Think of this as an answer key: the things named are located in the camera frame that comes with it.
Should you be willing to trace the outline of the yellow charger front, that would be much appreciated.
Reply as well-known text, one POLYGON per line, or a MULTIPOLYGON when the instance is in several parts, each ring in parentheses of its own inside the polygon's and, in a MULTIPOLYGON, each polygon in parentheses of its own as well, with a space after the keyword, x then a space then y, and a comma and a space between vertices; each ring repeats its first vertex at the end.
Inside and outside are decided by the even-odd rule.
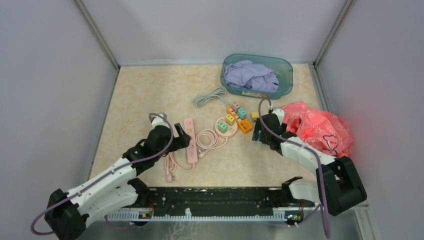
POLYGON ((226 122, 228 125, 232 126, 232 125, 234 125, 234 124, 235 124, 236 119, 235 119, 235 118, 234 118, 231 114, 227 114, 227 115, 225 116, 225 122, 226 122))

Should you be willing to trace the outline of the pink brown charger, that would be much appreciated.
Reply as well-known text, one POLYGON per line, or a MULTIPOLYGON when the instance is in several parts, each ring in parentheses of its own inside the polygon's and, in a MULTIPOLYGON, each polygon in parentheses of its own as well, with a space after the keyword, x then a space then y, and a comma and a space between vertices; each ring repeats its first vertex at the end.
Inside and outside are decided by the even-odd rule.
POLYGON ((232 109, 235 113, 237 113, 237 112, 238 112, 238 110, 240 109, 240 105, 239 105, 237 102, 233 102, 233 103, 231 104, 231 109, 232 109))

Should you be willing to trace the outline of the green charger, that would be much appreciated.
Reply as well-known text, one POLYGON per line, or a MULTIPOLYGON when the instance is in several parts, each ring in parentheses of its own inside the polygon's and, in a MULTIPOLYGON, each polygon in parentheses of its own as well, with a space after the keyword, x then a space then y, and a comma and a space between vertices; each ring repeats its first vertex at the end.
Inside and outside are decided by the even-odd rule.
POLYGON ((217 124, 217 129, 221 132, 221 133, 226 133, 228 131, 228 126, 224 121, 219 121, 217 124))

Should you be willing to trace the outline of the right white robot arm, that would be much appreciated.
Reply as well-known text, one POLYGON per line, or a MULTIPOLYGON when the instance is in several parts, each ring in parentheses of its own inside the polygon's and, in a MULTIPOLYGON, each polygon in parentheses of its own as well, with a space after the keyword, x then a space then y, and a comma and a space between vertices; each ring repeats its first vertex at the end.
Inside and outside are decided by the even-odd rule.
POLYGON ((332 216, 367 200, 367 192, 353 161, 323 153, 286 130, 275 112, 255 121, 253 141, 259 141, 283 157, 290 158, 316 179, 296 176, 282 184, 281 199, 287 206, 306 200, 321 204, 332 216))

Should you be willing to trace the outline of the teal charger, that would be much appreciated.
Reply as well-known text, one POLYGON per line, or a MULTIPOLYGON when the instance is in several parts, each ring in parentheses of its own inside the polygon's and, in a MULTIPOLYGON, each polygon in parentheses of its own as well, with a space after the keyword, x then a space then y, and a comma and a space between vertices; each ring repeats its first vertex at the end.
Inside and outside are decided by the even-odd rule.
POLYGON ((237 110, 236 114, 241 120, 244 120, 247 117, 247 112, 242 107, 237 110))

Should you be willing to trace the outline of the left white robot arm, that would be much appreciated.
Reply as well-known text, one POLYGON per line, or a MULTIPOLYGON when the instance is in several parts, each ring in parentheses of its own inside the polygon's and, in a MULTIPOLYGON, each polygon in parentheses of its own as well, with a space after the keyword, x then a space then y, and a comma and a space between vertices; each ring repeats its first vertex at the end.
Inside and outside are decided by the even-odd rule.
POLYGON ((76 240, 93 222, 122 207, 149 203, 150 190, 138 175, 163 156, 187 148, 191 137, 176 123, 154 125, 147 138, 129 148, 112 166, 70 190, 57 189, 48 199, 44 220, 60 240, 76 240))

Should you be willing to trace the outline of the pink round power strip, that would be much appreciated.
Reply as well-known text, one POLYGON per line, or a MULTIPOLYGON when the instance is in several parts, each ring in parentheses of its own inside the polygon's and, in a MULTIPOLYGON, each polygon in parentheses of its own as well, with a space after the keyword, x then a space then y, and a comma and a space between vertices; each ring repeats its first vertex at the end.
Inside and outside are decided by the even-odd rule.
POLYGON ((218 128, 218 122, 223 121, 225 116, 220 117, 214 124, 213 129, 204 129, 195 136, 198 157, 203 158, 209 151, 224 147, 230 138, 237 133, 238 126, 226 125, 228 130, 226 133, 221 133, 218 128))

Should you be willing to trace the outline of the pink long power strip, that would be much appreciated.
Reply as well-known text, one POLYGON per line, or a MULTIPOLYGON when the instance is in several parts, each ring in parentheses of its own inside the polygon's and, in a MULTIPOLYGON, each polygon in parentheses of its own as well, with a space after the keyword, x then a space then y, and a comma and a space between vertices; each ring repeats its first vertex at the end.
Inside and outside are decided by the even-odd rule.
POLYGON ((186 160, 187 163, 191 165, 191 168, 187 169, 180 166, 177 163, 174 154, 172 152, 169 153, 166 156, 164 162, 165 181, 167 183, 171 183, 175 179, 175 177, 173 176, 173 172, 175 172, 177 169, 181 169, 185 172, 192 172, 195 169, 196 164, 199 162, 197 144, 195 139, 196 133, 194 127, 194 120, 192 117, 188 117, 183 120, 183 129, 190 136, 190 141, 188 147, 186 148, 186 160))

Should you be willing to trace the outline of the orange power strip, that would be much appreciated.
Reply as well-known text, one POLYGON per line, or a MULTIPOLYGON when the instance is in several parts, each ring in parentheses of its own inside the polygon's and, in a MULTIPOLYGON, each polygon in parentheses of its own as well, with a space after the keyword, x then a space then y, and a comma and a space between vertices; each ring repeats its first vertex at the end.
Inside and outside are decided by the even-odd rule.
POLYGON ((231 114, 235 118, 235 124, 237 124, 237 126, 241 130, 241 132, 246 135, 247 133, 252 131, 253 125, 249 122, 247 117, 246 117, 246 119, 241 120, 237 116, 237 113, 234 112, 231 108, 232 103, 230 103, 229 101, 227 101, 225 99, 226 94, 227 94, 227 92, 223 87, 217 87, 208 94, 196 96, 193 99, 192 102, 193 102, 193 104, 196 108, 202 108, 204 105, 206 105, 211 100, 214 100, 214 99, 222 100, 225 103, 225 105, 227 106, 226 115, 231 114))

